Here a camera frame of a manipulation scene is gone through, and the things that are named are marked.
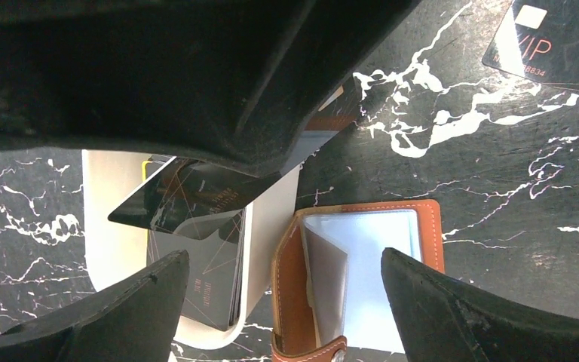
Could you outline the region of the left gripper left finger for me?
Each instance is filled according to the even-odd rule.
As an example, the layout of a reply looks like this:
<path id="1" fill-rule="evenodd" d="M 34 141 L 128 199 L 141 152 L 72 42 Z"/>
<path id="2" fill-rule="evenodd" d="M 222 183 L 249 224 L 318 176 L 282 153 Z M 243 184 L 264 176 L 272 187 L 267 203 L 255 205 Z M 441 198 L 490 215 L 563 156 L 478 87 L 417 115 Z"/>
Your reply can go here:
<path id="1" fill-rule="evenodd" d="M 167 361 L 189 255 L 167 254 L 93 295 L 0 334 L 0 361 Z"/>

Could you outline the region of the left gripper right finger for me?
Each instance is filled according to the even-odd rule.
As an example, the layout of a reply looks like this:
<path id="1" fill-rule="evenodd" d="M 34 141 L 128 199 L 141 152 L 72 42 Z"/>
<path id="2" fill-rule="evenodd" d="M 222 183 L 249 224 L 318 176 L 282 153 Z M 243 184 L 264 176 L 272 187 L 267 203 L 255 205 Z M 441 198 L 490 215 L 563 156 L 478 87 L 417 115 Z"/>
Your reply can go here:
<path id="1" fill-rule="evenodd" d="M 384 249 L 381 276 L 410 361 L 579 361 L 579 319 L 521 305 Z"/>

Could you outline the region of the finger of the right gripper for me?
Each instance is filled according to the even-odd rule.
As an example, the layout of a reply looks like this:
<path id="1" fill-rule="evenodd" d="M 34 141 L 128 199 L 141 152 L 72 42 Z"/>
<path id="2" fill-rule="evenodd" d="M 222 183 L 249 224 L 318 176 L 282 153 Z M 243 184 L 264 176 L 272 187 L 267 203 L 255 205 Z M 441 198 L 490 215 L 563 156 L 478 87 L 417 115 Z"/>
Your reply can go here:
<path id="1" fill-rule="evenodd" d="M 0 150 L 264 176 L 414 1 L 0 1 Z"/>

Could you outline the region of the white oblong tray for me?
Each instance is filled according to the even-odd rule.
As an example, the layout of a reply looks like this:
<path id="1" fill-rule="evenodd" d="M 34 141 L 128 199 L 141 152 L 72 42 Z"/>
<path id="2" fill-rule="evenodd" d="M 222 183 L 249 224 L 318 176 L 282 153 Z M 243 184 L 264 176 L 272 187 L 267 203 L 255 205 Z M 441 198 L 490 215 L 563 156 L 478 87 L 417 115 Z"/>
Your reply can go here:
<path id="1" fill-rule="evenodd" d="M 84 150 L 82 156 L 84 243 L 87 271 L 95 290 L 103 290 L 145 268 L 147 230 L 110 222 L 107 216 L 142 183 L 146 153 Z M 271 260 L 292 219 L 300 168 L 295 167 L 256 200 L 244 217 L 240 315 L 221 331 L 181 317 L 175 341 L 216 350 L 233 343 L 247 316 L 271 283 Z"/>

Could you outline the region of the brown leather card holder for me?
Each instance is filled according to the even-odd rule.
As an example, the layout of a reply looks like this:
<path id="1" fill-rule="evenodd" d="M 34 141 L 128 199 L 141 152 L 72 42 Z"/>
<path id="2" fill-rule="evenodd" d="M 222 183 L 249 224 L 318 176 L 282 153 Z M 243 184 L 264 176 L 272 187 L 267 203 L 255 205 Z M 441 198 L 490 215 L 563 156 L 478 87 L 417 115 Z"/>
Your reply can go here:
<path id="1" fill-rule="evenodd" d="M 443 272 L 441 212 L 432 199 L 295 212 L 271 267 L 275 361 L 341 361 L 348 348 L 403 353 L 381 276 L 394 248 Z"/>

